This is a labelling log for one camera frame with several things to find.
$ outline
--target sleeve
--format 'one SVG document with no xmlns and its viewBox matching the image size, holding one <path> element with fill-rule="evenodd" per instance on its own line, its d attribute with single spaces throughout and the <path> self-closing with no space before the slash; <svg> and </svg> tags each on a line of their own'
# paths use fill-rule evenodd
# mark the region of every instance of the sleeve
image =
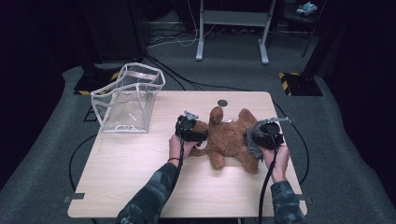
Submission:
<svg viewBox="0 0 396 224">
<path fill-rule="evenodd" d="M 157 170 L 119 212 L 116 223 L 156 224 L 169 198 L 176 174 L 177 168 L 170 162 Z"/>
<path fill-rule="evenodd" d="M 275 224 L 308 223 L 300 209 L 300 202 L 289 181 L 276 182 L 271 186 Z"/>
</svg>

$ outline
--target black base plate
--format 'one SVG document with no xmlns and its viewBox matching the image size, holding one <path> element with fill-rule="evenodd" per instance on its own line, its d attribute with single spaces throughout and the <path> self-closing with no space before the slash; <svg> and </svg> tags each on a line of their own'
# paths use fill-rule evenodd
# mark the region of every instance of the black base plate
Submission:
<svg viewBox="0 0 396 224">
<path fill-rule="evenodd" d="M 283 90 L 291 96 L 323 96 L 313 78 L 303 77 L 298 73 L 279 73 Z"/>
<path fill-rule="evenodd" d="M 81 79 L 74 88 L 74 94 L 90 95 L 91 91 L 96 91 L 110 84 L 119 74 L 120 69 L 100 69 L 95 68 L 93 72 L 84 71 Z"/>
</svg>

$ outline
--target person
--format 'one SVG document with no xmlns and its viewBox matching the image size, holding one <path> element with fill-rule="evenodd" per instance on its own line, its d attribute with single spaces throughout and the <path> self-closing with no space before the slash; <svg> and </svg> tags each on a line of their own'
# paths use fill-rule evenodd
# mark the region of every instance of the person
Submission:
<svg viewBox="0 0 396 224">
<path fill-rule="evenodd" d="M 197 144 L 197 142 L 184 142 L 184 159 L 189 157 L 192 148 Z M 161 211 L 172 192 L 172 186 L 177 175 L 180 149 L 180 139 L 176 135 L 172 135 L 169 139 L 168 162 L 153 174 L 148 183 L 119 212 L 116 223 L 158 223 Z M 274 158 L 274 151 L 264 147 L 261 147 L 261 151 L 264 155 L 265 164 L 269 167 Z M 307 223 L 300 210 L 299 201 L 286 178 L 289 157 L 289 149 L 286 146 L 280 146 L 276 155 L 276 166 L 271 176 L 274 182 L 271 191 L 275 224 Z"/>
</svg>

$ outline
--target transparent tote bag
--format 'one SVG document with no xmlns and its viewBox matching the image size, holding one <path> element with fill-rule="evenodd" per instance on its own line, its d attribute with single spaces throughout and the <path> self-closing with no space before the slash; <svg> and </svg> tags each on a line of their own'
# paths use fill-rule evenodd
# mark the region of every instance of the transparent tote bag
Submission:
<svg viewBox="0 0 396 224">
<path fill-rule="evenodd" d="M 92 91 L 92 108 L 104 133 L 148 133 L 155 97 L 165 78 L 160 69 L 127 63 L 116 81 Z"/>
</svg>

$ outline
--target teddy bear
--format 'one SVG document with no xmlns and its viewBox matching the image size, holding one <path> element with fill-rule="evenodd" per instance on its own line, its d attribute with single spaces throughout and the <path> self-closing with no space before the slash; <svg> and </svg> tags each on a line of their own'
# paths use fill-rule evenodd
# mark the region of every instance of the teddy bear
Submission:
<svg viewBox="0 0 396 224">
<path fill-rule="evenodd" d="M 256 118 L 246 108 L 239 112 L 236 121 L 223 121 L 223 115 L 222 107 L 216 106 L 212 109 L 208 122 L 207 146 L 204 149 L 193 148 L 190 155 L 199 157 L 207 154 L 216 170 L 224 167 L 224 157 L 235 157 L 246 172 L 257 174 L 259 160 L 249 152 L 246 138 L 247 129 L 257 123 Z"/>
</svg>

